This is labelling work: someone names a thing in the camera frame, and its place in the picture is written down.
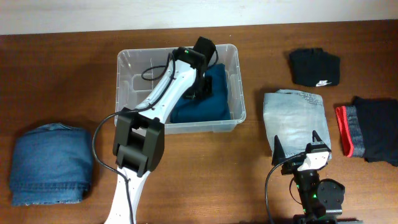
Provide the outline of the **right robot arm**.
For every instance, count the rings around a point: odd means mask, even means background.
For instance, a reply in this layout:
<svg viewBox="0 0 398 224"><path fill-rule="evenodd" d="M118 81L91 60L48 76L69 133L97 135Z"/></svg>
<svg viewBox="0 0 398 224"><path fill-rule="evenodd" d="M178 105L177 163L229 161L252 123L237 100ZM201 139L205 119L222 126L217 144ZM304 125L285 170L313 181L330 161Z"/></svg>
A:
<svg viewBox="0 0 398 224"><path fill-rule="evenodd" d="M273 168L266 177L268 189L272 173L281 168L282 175L292 175L291 183L296 184L303 208L302 215L294 215L293 223L362 223L362 220L339 219L343 213L345 186L333 179L320 179L318 171L328 164L331 149L322 141L316 131L312 132L312 142L305 150L289 158L277 136L274 137Z"/></svg>

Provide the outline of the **blue denim jeans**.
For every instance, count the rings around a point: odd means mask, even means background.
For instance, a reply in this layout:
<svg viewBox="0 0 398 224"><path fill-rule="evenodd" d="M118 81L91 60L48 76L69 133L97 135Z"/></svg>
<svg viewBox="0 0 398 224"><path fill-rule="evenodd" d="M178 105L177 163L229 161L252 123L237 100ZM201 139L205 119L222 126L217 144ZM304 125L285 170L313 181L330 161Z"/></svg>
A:
<svg viewBox="0 0 398 224"><path fill-rule="evenodd" d="M91 135L51 123L17 138L9 188L13 206L80 203L93 173Z"/></svg>

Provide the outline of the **dark teal shirt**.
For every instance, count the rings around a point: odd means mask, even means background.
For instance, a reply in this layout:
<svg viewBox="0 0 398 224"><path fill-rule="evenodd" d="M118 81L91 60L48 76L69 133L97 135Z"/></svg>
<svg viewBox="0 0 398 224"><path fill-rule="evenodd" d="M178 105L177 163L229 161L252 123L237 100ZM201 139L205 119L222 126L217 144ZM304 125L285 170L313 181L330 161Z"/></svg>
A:
<svg viewBox="0 0 398 224"><path fill-rule="evenodd" d="M225 65L220 63L205 72L212 78L212 95L203 100L178 100L170 114L171 123L229 120L228 86Z"/></svg>

